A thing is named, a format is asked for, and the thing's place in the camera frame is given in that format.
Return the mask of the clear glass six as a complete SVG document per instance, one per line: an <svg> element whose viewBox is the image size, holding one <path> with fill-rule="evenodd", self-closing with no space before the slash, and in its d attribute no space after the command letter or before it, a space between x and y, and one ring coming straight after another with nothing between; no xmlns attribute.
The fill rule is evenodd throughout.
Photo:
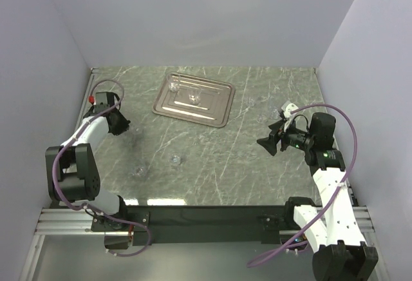
<svg viewBox="0 0 412 281"><path fill-rule="evenodd" d="M260 113L256 118L256 121L260 124L266 123L267 120L268 120L268 116L265 113Z"/></svg>

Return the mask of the clear glass seven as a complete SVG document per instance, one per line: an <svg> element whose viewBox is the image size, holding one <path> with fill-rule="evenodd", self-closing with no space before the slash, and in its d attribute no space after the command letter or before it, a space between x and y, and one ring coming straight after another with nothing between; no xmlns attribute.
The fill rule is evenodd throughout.
<svg viewBox="0 0 412 281"><path fill-rule="evenodd" d="M278 120L280 118L279 110L276 107L270 108L268 116L272 120Z"/></svg>

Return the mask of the clear glass eight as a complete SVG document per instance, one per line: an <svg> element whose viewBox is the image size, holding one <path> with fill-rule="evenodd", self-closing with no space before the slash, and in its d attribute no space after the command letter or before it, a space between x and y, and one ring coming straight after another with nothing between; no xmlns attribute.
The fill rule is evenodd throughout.
<svg viewBox="0 0 412 281"><path fill-rule="evenodd" d="M256 98L255 98L255 97L251 97L251 96L246 97L246 98L245 98L245 104L246 104L248 107L254 107L254 106L256 105Z"/></svg>

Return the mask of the clear glass four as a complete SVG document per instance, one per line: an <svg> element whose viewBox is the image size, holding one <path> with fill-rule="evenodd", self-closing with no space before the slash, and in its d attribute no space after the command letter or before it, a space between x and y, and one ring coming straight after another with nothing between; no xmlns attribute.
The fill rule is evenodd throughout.
<svg viewBox="0 0 412 281"><path fill-rule="evenodd" d="M132 175L138 178L144 178L147 175L147 167L145 164L138 164L132 170Z"/></svg>

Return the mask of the clear glass five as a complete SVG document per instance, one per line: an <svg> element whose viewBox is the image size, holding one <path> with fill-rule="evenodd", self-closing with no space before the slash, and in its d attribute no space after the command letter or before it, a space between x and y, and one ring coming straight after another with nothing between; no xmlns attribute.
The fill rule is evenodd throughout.
<svg viewBox="0 0 412 281"><path fill-rule="evenodd" d="M175 153L173 153L170 157L169 157L169 162L173 165L180 165L181 164L181 157Z"/></svg>

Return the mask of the clear glass one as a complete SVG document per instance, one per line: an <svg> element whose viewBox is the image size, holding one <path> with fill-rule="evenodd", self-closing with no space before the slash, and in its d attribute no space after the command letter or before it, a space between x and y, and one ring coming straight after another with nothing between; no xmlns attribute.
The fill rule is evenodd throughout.
<svg viewBox="0 0 412 281"><path fill-rule="evenodd" d="M167 83L171 92L177 92L180 89L180 74L169 73L167 75Z"/></svg>

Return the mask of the clear glass two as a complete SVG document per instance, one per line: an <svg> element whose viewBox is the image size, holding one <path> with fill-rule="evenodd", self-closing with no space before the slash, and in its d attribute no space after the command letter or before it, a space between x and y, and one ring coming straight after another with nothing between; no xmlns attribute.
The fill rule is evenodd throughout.
<svg viewBox="0 0 412 281"><path fill-rule="evenodd" d="M201 88L199 86L190 86L187 90L189 102L198 105L201 99Z"/></svg>

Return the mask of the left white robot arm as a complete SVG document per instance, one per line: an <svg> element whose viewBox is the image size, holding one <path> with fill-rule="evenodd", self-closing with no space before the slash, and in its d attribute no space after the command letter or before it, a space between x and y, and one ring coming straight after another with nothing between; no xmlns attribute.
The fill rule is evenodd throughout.
<svg viewBox="0 0 412 281"><path fill-rule="evenodd" d="M45 153L50 198L75 211L89 209L107 215L106 222L116 231L128 226L129 213L121 196L101 186L93 152L106 135L121 135L129 129L130 121L120 112L121 100L115 92L91 95L91 107L79 128Z"/></svg>

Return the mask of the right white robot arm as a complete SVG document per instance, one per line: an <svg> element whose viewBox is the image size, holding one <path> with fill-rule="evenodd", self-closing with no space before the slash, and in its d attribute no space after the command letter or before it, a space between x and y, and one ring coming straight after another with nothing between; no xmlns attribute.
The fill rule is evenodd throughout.
<svg viewBox="0 0 412 281"><path fill-rule="evenodd" d="M323 205L317 211L306 199L289 199L283 220L291 229L303 229L313 251L316 280L368 280L378 252L369 246L353 212L345 175L348 170L341 152L333 147L335 117L316 112L307 130L300 130L293 117L269 126L268 137L257 140L269 154L293 147L304 152Z"/></svg>

